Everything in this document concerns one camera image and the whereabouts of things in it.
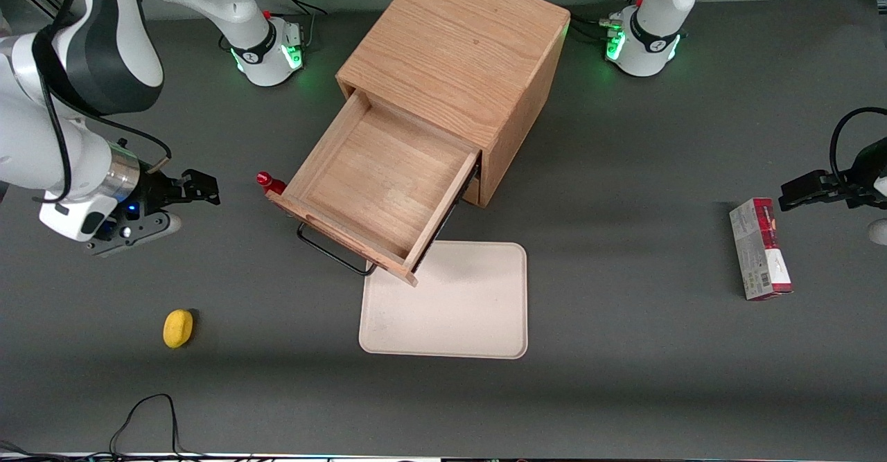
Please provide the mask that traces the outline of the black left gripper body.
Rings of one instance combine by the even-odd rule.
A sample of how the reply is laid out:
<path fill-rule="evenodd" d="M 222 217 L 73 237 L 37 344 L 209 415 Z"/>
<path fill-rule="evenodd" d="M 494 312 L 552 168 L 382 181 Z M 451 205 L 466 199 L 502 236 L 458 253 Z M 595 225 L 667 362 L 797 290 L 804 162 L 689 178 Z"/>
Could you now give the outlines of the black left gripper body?
<path fill-rule="evenodd" d="M 845 203 L 849 209 L 871 206 L 886 209 L 885 190 L 886 138 L 861 150 L 851 165 L 842 172 L 849 193 Z"/>

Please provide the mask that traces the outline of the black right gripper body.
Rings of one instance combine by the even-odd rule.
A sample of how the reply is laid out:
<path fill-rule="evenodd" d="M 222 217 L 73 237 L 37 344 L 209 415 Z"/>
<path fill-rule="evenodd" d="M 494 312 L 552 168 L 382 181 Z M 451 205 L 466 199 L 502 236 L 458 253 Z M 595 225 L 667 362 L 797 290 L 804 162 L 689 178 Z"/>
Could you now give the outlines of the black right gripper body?
<path fill-rule="evenodd" d="M 171 204 L 189 202 L 181 179 L 169 178 L 162 171 L 149 174 L 149 168 L 140 160 L 139 180 L 129 196 L 129 216 L 153 215 Z"/>

